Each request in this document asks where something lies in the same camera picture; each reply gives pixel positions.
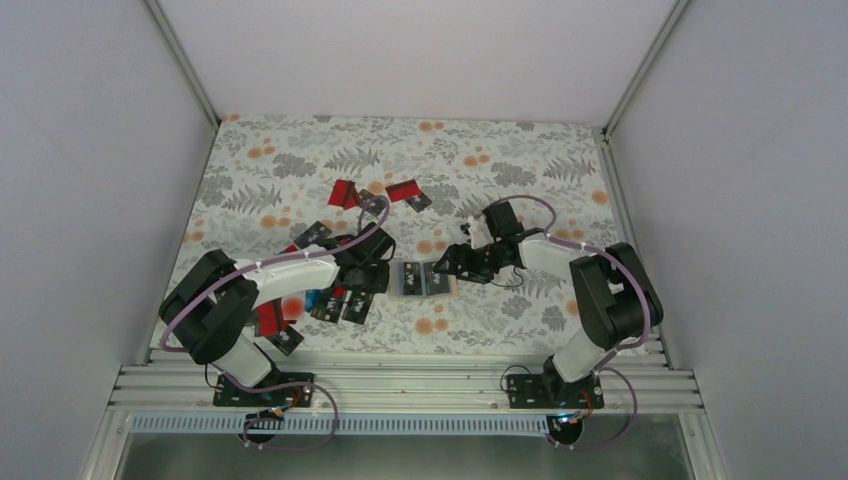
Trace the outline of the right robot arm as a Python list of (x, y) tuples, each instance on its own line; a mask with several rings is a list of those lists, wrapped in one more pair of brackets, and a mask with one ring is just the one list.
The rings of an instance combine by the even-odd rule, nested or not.
[(581, 327), (543, 364), (541, 391), (552, 406), (570, 404), (581, 381), (599, 373), (619, 352), (642, 346), (662, 321), (661, 302), (628, 243), (602, 249), (560, 239), (550, 228), (528, 229), (509, 198), (472, 217), (468, 234), (468, 242), (447, 248), (435, 272), (488, 284), (502, 269), (514, 267), (571, 280)]

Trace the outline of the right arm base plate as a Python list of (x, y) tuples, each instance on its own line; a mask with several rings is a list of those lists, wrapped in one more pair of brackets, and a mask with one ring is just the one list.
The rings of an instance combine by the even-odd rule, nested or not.
[(512, 409), (587, 410), (605, 406), (600, 379), (592, 375), (568, 383), (542, 374), (509, 374), (505, 388)]

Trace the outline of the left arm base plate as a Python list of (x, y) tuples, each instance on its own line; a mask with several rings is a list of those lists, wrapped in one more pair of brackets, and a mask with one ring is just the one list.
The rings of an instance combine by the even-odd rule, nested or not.
[(239, 388), (225, 375), (217, 378), (212, 403), (215, 407), (309, 407), (315, 375), (307, 372), (272, 372), (249, 391)]

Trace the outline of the beige card holder wallet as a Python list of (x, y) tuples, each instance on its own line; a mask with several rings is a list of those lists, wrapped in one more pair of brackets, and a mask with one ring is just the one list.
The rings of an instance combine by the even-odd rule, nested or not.
[(397, 260), (390, 263), (389, 293), (400, 300), (453, 298), (459, 295), (457, 280), (434, 270), (435, 261)]

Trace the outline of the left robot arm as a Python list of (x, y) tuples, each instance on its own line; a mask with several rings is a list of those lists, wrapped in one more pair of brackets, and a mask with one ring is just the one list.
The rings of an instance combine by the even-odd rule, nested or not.
[(281, 307), (309, 291), (321, 293), (330, 312), (341, 310), (361, 323), (370, 299), (388, 289), (389, 254), (395, 240), (371, 222), (357, 235), (331, 236), (313, 224), (281, 255), (263, 261), (235, 260), (220, 249), (195, 263), (160, 304), (166, 334), (199, 365), (212, 364), (238, 384), (255, 405), (278, 391), (275, 366), (242, 332), (260, 307)]

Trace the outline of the black card bottom pair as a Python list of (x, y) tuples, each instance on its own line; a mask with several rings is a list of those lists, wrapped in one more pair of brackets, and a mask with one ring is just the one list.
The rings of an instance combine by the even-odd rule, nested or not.
[(442, 296), (452, 293), (451, 279), (448, 275), (434, 273), (435, 261), (423, 263), (423, 282), (427, 296)]

